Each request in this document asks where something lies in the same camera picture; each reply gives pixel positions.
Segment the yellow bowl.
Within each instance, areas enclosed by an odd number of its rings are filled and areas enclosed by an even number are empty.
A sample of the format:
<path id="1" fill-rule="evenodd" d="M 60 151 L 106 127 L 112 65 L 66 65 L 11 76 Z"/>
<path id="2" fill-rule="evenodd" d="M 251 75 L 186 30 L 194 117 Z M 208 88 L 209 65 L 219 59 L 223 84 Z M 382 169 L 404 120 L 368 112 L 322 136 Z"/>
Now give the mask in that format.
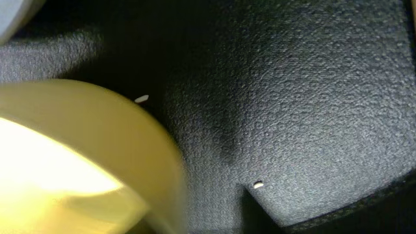
<path id="1" fill-rule="evenodd" d="M 1 85 L 2 233 L 185 233 L 180 152 L 144 109 L 55 79 Z"/>

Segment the white round plate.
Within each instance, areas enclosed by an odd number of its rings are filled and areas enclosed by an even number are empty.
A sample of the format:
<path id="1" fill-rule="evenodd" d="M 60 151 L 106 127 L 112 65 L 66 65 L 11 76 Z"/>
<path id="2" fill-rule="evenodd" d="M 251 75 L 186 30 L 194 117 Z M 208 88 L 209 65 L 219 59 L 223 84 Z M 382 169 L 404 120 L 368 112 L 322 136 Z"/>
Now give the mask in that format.
<path id="1" fill-rule="evenodd" d="M 1 44 L 30 21 L 45 2 L 46 0 L 1 0 Z"/>

